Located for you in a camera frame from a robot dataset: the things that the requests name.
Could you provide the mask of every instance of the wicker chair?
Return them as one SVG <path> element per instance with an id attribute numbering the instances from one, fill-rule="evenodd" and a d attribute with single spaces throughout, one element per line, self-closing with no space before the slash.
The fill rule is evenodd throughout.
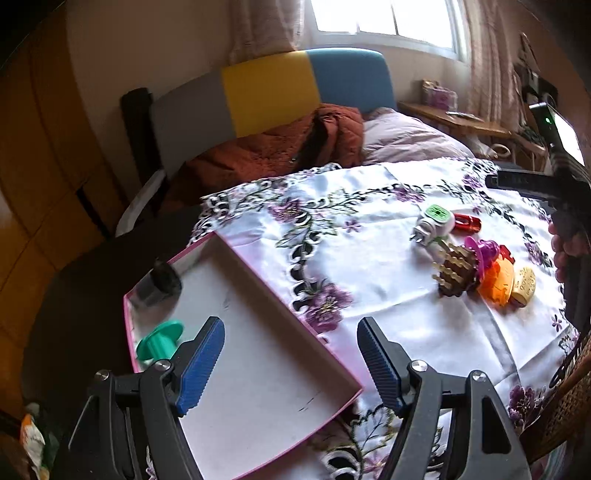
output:
<path id="1" fill-rule="evenodd" d="M 520 436 L 529 463 L 571 438 L 590 412 L 591 342 L 587 341 L 548 404 Z"/>

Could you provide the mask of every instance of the rust-colored jacket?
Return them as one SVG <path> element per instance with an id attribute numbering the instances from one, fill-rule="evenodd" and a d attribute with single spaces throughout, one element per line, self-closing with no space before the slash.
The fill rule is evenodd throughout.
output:
<path id="1" fill-rule="evenodd" d="M 173 178 L 161 211 L 196 205 L 210 193 L 330 162 L 361 165 L 359 110 L 323 103 L 289 125 L 230 140 L 186 162 Z"/>

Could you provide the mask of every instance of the finger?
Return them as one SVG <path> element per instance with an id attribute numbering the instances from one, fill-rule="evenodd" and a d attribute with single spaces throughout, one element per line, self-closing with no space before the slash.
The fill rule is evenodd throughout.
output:
<path id="1" fill-rule="evenodd" d="M 559 268 L 556 271 L 555 277 L 558 283 L 564 283 L 566 280 L 566 270 L 564 268 Z"/>
<path id="2" fill-rule="evenodd" d="M 564 252 L 558 252 L 554 256 L 554 265 L 556 268 L 564 268 L 568 262 L 569 256 Z"/>
<path id="3" fill-rule="evenodd" d="M 558 235 L 552 237 L 550 245 L 552 245 L 552 250 L 554 252 L 561 252 L 564 249 L 563 241 Z"/>
<path id="4" fill-rule="evenodd" d="M 577 233 L 570 242 L 564 243 L 563 248 L 572 257 L 579 257 L 589 251 L 587 242 L 580 233 Z"/>

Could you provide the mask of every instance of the purple toy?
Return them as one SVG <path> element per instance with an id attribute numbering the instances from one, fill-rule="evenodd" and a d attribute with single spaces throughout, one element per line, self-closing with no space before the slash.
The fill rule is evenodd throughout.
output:
<path id="1" fill-rule="evenodd" d="M 478 278 L 482 281 L 485 270 L 490 268 L 499 256 L 499 252 L 501 251 L 499 244 L 493 240 L 480 240 L 476 243 L 476 240 L 469 236 L 464 241 L 464 246 L 476 252 L 478 259 Z"/>

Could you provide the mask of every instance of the brown spiky toy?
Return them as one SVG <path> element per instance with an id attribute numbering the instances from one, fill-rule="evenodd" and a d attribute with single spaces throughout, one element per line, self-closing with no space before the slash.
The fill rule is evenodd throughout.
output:
<path id="1" fill-rule="evenodd" d="M 478 284 L 478 259 L 469 248 L 439 242 L 446 251 L 442 264 L 434 263 L 439 275 L 433 279 L 439 283 L 439 292 L 446 297 L 459 297 Z"/>

